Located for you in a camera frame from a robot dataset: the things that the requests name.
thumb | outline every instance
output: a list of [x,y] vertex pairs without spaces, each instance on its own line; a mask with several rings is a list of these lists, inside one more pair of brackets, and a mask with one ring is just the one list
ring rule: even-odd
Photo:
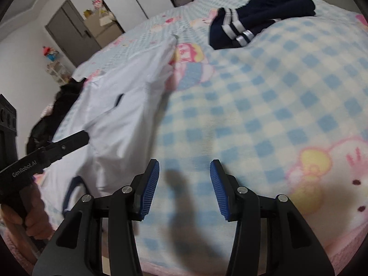
[[8,205],[2,204],[1,205],[1,216],[7,222],[22,225],[23,220],[22,218]]

blue gripper pad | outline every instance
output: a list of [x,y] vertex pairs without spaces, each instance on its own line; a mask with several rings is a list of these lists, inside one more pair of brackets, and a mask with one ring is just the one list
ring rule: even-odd
[[153,195],[155,194],[157,182],[160,176],[160,164],[156,161],[153,169],[150,171],[150,175],[147,181],[147,185],[144,189],[144,192],[141,196],[141,206],[139,210],[139,216],[141,219],[144,218],[145,215],[150,211]]
[[220,208],[221,214],[225,217],[226,221],[230,220],[230,209],[229,209],[229,198],[225,192],[224,185],[221,182],[220,175],[216,169],[214,161],[210,165],[210,176],[215,190],[218,207]]

checkered blanket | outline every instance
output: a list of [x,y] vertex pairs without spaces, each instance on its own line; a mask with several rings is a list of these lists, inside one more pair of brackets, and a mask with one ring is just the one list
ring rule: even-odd
[[209,177],[216,158],[257,194],[287,194],[331,259],[344,262],[341,252],[368,221],[367,22],[313,0],[315,17],[277,22],[245,48],[214,51],[208,33],[217,8],[247,1],[197,0],[167,11],[74,73],[91,79],[167,33],[178,37],[167,82],[174,92],[158,112],[152,150],[160,179],[136,234],[142,265],[156,275],[226,270],[236,226],[216,202]]

metal screw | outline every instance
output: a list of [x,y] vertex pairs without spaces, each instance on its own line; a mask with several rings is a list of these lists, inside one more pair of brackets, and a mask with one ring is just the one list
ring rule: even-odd
[[86,194],[82,196],[82,202],[88,202],[91,199],[92,199],[91,195]]
[[279,195],[279,197],[277,197],[279,199],[279,201],[281,202],[287,202],[289,199],[286,195]]
[[123,193],[130,193],[131,191],[133,191],[133,188],[131,186],[125,186],[121,189],[121,191]]
[[248,189],[246,187],[238,187],[238,192],[240,194],[245,194],[248,192]]

person's arm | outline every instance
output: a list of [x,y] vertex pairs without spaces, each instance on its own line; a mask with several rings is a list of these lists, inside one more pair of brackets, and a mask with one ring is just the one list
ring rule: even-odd
[[[26,234],[35,239],[48,239],[52,235],[53,229],[49,223],[49,217],[45,212],[45,204],[41,200],[40,191],[36,184],[34,184],[31,204],[32,209],[25,219]],[[4,237],[5,243],[23,268],[28,273],[32,272],[36,258],[15,226],[16,224],[22,225],[21,217],[12,208],[4,204],[1,205],[1,216],[8,228]]]

